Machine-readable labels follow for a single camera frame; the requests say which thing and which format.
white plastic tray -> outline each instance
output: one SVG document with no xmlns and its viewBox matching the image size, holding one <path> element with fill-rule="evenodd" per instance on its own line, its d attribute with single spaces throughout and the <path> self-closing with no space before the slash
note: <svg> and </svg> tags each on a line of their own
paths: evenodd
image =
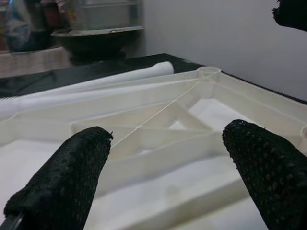
<svg viewBox="0 0 307 230">
<path fill-rule="evenodd" d="M 85 229 L 265 230 L 223 146 L 222 130 L 245 119 L 305 153 L 307 107 L 217 68 L 109 88 L 135 85 L 141 87 L 115 95 L 102 88 L 101 97 L 1 122 L 0 207 L 65 139 L 101 126 L 114 132 L 114 141 Z"/>
</svg>

black foam pad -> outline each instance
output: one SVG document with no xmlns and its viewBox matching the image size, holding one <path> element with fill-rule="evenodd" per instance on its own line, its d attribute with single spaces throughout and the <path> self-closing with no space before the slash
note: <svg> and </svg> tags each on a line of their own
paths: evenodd
<svg viewBox="0 0 307 230">
<path fill-rule="evenodd" d="M 4 214 L 23 215 L 27 229 L 82 230 L 112 135 L 92 127 L 66 140 L 8 201 Z"/>
<path fill-rule="evenodd" d="M 269 230 L 306 230 L 307 158 L 283 137 L 242 120 L 225 128 L 223 141 Z"/>
<path fill-rule="evenodd" d="M 307 1 L 278 0 L 279 7 L 273 9 L 275 21 L 286 27 L 307 32 Z"/>
</svg>

white wall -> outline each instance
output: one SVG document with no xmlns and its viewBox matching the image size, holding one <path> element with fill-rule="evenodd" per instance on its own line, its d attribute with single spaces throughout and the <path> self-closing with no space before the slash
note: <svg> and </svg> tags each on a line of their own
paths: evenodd
<svg viewBox="0 0 307 230">
<path fill-rule="evenodd" d="M 307 100 L 307 33 L 272 18 L 276 0 L 144 0 L 138 54 L 169 54 Z"/>
</svg>

black object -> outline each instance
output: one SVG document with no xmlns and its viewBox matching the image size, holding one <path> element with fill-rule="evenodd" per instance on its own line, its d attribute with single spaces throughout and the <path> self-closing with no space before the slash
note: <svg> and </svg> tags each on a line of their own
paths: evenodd
<svg viewBox="0 0 307 230">
<path fill-rule="evenodd" d="M 286 27 L 307 32 L 307 1 L 278 0 L 279 7 L 273 9 L 275 21 Z"/>
<path fill-rule="evenodd" d="M 4 209 L 9 222 L 22 216 L 22 229 L 82 230 L 111 139 L 104 129 L 92 127 L 66 140 L 26 187 L 10 198 Z M 0 229 L 8 230 L 8 225 L 5 221 Z"/>
<path fill-rule="evenodd" d="M 121 31 L 98 35 L 70 34 L 67 30 L 55 31 L 59 44 L 72 57 L 81 60 L 101 61 L 117 57 L 121 49 L 135 40 L 139 31 Z"/>
<path fill-rule="evenodd" d="M 231 122 L 223 141 L 269 230 L 307 229 L 307 158 L 255 124 Z"/>
</svg>

black bowl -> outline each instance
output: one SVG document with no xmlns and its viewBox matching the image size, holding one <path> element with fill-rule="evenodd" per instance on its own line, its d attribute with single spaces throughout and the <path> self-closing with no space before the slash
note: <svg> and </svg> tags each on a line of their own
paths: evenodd
<svg viewBox="0 0 307 230">
<path fill-rule="evenodd" d="M 116 56 L 124 46 L 137 38 L 138 33 L 137 30 L 130 30 L 83 35 L 60 30 L 52 36 L 73 58 L 103 60 Z"/>
</svg>

